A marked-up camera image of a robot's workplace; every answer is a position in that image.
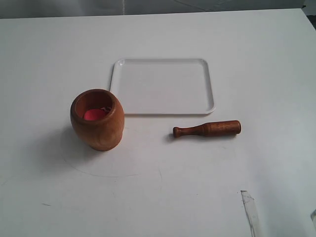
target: wooden pestle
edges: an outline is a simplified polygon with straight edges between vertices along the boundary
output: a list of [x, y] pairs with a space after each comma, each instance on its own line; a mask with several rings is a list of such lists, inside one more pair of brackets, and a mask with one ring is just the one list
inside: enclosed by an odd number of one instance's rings
[[238, 120], [208, 122], [196, 127], [173, 128], [173, 136], [175, 138], [186, 135], [198, 135], [205, 137], [217, 137], [226, 135], [236, 135], [241, 132], [241, 125]]

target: white tabletop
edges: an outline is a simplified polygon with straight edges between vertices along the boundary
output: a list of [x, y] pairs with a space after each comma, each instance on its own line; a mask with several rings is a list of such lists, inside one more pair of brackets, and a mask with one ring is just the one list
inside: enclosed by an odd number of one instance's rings
[[[0, 236], [312, 237], [316, 31], [300, 9], [0, 20]], [[123, 57], [203, 58], [217, 109], [126, 117], [100, 153], [72, 100]], [[172, 141], [174, 126], [238, 119], [235, 138]]]

